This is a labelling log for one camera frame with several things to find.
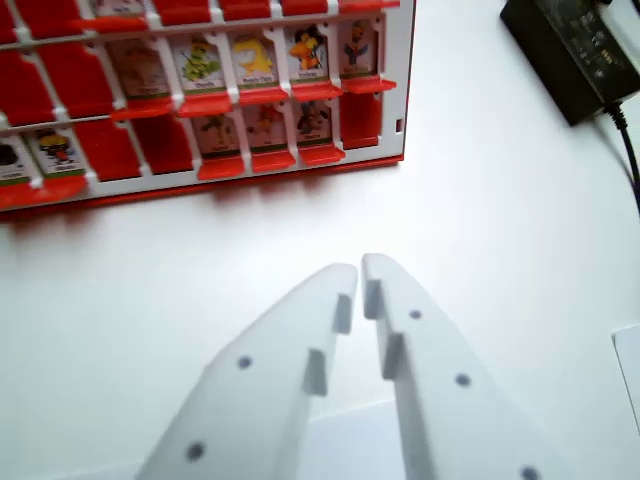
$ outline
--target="white table surface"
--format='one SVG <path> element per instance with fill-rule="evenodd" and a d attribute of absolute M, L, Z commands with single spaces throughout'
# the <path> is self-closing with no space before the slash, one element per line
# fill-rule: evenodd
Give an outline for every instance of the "white table surface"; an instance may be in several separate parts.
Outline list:
<path fill-rule="evenodd" d="M 626 156 L 609 119 L 565 124 L 502 6 L 419 2 L 398 167 L 1 225 L 0 478 L 144 458 L 216 352 L 365 252 L 429 289 L 580 478 L 640 478 L 611 342 L 640 322 Z M 612 9 L 640 59 L 630 2 Z M 624 110 L 640 151 L 640 97 Z M 358 306 L 316 415 L 392 398 L 376 341 Z"/>

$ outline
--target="character card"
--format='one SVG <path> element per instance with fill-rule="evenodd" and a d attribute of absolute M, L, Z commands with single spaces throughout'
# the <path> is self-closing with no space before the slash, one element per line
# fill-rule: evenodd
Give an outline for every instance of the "character card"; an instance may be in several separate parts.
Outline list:
<path fill-rule="evenodd" d="M 107 43 L 107 50 L 127 98 L 135 100 L 169 95 L 160 55 L 142 40 L 116 40 Z"/>
<path fill-rule="evenodd" d="M 141 15 L 144 13 L 142 0 L 93 0 L 96 17 Z"/>
<path fill-rule="evenodd" d="M 43 128 L 25 135 L 45 177 L 83 175 L 84 168 L 71 137 L 62 128 Z"/>
<path fill-rule="evenodd" d="M 240 153 L 233 119 L 226 115 L 196 117 L 191 120 L 202 158 L 217 158 Z"/>
<path fill-rule="evenodd" d="M 31 162 L 19 136 L 0 137 L 0 186 L 28 182 Z"/>
<path fill-rule="evenodd" d="M 298 25 L 285 29 L 287 61 L 291 83 L 318 82 L 329 79 L 327 39 L 315 25 Z"/>
<path fill-rule="evenodd" d="M 377 72 L 377 40 L 376 31 L 368 19 L 340 23 L 340 78 L 374 75 Z"/>
<path fill-rule="evenodd" d="M 333 141 L 331 110 L 321 101 L 293 102 L 296 142 L 300 147 Z"/>
<path fill-rule="evenodd" d="M 279 85 L 273 43 L 261 33 L 244 33 L 230 39 L 233 68 L 240 90 Z"/>
<path fill-rule="evenodd" d="M 270 103 L 244 107 L 244 124 L 252 152 L 287 148 L 282 114 Z"/>
<path fill-rule="evenodd" d="M 210 45 L 202 35 L 173 37 L 171 50 L 184 93 L 188 95 L 225 90 L 218 49 Z"/>

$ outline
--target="power adapter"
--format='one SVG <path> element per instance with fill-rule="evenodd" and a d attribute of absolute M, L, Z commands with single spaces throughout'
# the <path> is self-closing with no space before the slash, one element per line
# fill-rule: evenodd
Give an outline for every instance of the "power adapter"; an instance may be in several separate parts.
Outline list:
<path fill-rule="evenodd" d="M 640 90 L 591 0 L 508 0 L 500 17 L 570 125 Z"/>

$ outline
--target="screw hole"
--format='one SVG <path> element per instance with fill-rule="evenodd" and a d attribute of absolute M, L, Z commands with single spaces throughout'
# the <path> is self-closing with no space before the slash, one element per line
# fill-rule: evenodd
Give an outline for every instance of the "screw hole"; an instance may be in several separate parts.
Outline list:
<path fill-rule="evenodd" d="M 520 476 L 524 480 L 540 480 L 538 471 L 533 467 L 524 467 L 522 470 L 520 470 Z"/>
<path fill-rule="evenodd" d="M 469 377 L 469 375 L 467 375 L 466 373 L 459 373 L 456 376 L 456 383 L 461 387 L 468 387 L 469 385 L 471 385 L 471 377 Z"/>
<path fill-rule="evenodd" d="M 241 370 L 245 370 L 249 368 L 252 363 L 253 363 L 253 360 L 251 360 L 251 357 L 244 356 L 238 359 L 238 367 Z"/>
<path fill-rule="evenodd" d="M 197 462 L 204 455 L 204 443 L 202 442 L 193 442 L 187 448 L 187 460 L 190 462 Z"/>

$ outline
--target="black cable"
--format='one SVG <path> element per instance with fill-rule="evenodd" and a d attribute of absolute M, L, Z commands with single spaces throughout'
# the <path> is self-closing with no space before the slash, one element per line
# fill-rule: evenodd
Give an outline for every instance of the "black cable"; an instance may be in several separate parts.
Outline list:
<path fill-rule="evenodd" d="M 638 212 L 640 213 L 640 173 L 638 172 L 638 162 L 636 161 L 636 154 L 633 151 L 633 145 L 631 144 L 631 138 L 629 138 L 629 132 L 627 131 L 627 119 L 624 118 L 624 113 L 620 108 L 620 102 L 616 102 L 606 109 L 607 113 L 611 115 L 613 123 L 616 124 L 616 128 L 620 130 L 624 146 L 627 149 L 627 155 L 629 155 L 629 164 L 631 165 L 631 179 L 633 182 L 633 193 L 636 197 L 636 203 L 638 204 Z"/>

